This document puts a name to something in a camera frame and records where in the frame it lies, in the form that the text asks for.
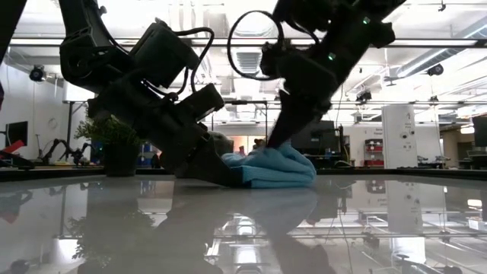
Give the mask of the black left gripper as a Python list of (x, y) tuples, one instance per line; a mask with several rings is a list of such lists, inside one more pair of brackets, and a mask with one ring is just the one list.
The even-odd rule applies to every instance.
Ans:
[(161, 150), (161, 165), (180, 179), (196, 179), (241, 188), (242, 176), (226, 165), (218, 154), (208, 128), (184, 116), (176, 105), (179, 95), (160, 97), (142, 78), (132, 72), (111, 82), (88, 101), (88, 116), (104, 119), (114, 116), (135, 130), (137, 135)]

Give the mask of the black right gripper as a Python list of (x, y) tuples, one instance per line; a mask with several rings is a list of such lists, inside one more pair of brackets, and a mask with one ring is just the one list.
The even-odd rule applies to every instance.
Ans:
[(335, 22), (321, 42), (279, 59), (279, 113), (266, 144), (278, 148), (329, 109), (329, 101), (370, 46), (396, 39), (391, 23), (370, 18)]

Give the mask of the blue microfiber towel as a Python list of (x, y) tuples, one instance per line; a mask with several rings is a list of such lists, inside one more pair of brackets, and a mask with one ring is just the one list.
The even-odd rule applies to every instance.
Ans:
[(241, 185), (251, 189), (307, 187), (317, 177), (312, 162), (290, 142), (278, 148), (259, 147), (246, 156), (227, 153), (221, 159), (241, 178)]

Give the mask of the black computer monitor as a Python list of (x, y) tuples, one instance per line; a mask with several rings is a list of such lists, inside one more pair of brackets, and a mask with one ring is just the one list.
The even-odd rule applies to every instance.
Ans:
[(472, 121), (476, 147), (487, 147), (487, 116), (475, 116)]
[(339, 150), (333, 121), (312, 122), (291, 137), (291, 145), (302, 154), (324, 155)]

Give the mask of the blue storage crates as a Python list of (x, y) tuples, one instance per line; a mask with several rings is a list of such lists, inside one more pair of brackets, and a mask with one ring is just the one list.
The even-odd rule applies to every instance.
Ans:
[(152, 144), (146, 142), (142, 144), (141, 150), (138, 155), (137, 165), (139, 167), (146, 167), (152, 169), (160, 169), (160, 154), (161, 151), (154, 147)]

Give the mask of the red storage shelf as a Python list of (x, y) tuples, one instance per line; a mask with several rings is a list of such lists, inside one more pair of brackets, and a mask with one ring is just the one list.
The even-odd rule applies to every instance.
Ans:
[(368, 168), (384, 167), (384, 141), (382, 139), (366, 139), (364, 141), (363, 165)]

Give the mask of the small green potted plant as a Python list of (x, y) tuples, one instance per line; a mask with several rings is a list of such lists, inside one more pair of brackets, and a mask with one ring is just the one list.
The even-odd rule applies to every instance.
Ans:
[(135, 176), (137, 159), (145, 140), (114, 116), (104, 119), (87, 117), (79, 123), (74, 137), (101, 144), (101, 164), (108, 177)]

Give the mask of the white cabinet pillar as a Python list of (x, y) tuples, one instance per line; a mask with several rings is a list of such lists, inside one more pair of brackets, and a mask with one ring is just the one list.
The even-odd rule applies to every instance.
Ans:
[(417, 147), (413, 105), (391, 104), (382, 107), (384, 167), (416, 167)]

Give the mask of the white box light on stand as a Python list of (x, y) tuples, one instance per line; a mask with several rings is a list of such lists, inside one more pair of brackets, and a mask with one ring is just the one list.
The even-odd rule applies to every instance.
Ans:
[(76, 130), (80, 122), (86, 120), (88, 100), (93, 99), (95, 93), (67, 81), (64, 82), (63, 91), (62, 102), (67, 107), (65, 121), (63, 122), (63, 126), (66, 128), (65, 140), (71, 148), (81, 148), (87, 142), (87, 139), (82, 137), (79, 139), (75, 138)]

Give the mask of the overhead light bar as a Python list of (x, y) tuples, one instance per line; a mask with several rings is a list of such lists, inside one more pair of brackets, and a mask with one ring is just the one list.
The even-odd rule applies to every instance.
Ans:
[[(287, 38), (290, 43), (299, 46), (306, 47), (311, 46), (314, 41), (312, 39), (304, 38)], [(54, 47), (60, 46), (63, 39), (56, 38), (13, 38), (11, 41), (11, 46), (47, 46)], [(204, 38), (182, 38), (184, 43), (187, 43), (194, 47), (205, 46), (208, 39)], [(124, 39), (117, 40), (117, 43), (124, 47), (134, 46), (138, 42), (137, 39)], [(264, 39), (264, 38), (234, 38), (231, 41), (232, 46), (237, 47), (257, 47), (262, 46), (265, 42), (276, 43), (277, 39)], [(227, 45), (227, 40), (223, 38), (216, 38), (213, 40), (213, 46), (225, 47)], [(438, 38), (438, 39), (406, 39), (406, 38), (396, 38), (391, 44), (385, 46), (386, 48), (455, 48), (455, 49), (487, 49), (487, 38), (483, 39), (453, 39), (453, 38)]]

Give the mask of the red black background machine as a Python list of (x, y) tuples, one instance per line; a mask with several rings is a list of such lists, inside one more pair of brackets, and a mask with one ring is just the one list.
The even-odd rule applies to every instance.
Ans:
[(0, 167), (15, 167), (20, 170), (34, 169), (35, 165), (32, 161), (14, 154), (23, 145), (24, 143), (21, 140), (18, 140), (0, 150)]

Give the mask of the silver ventilation duct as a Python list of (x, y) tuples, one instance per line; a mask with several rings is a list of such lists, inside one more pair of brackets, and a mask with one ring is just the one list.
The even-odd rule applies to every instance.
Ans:
[[(218, 38), (227, 37), (236, 20), (248, 11), (273, 11), (277, 0), (204, 0), (204, 25), (213, 29)], [(240, 37), (275, 35), (274, 23), (263, 14), (247, 15), (234, 31)]]

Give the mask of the black metal table frame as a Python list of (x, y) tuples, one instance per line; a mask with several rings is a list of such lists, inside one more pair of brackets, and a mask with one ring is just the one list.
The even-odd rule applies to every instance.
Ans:
[[(33, 170), (8, 170), (0, 169), (0, 182), (23, 181), (35, 179), (52, 179), (61, 177), (85, 177), (104, 175), (102, 168), (53, 168)], [(414, 176), (414, 177), (437, 177), (464, 180), (487, 181), (487, 170), (445, 170), (445, 169), (322, 169), (317, 171), (318, 175), (393, 175), (393, 176)]]

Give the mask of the black wall screen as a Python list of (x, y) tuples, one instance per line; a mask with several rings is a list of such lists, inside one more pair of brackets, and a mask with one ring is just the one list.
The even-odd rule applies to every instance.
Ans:
[(24, 146), (27, 146), (28, 121), (9, 123), (5, 126), (5, 145), (12, 145), (16, 141), (22, 141)]

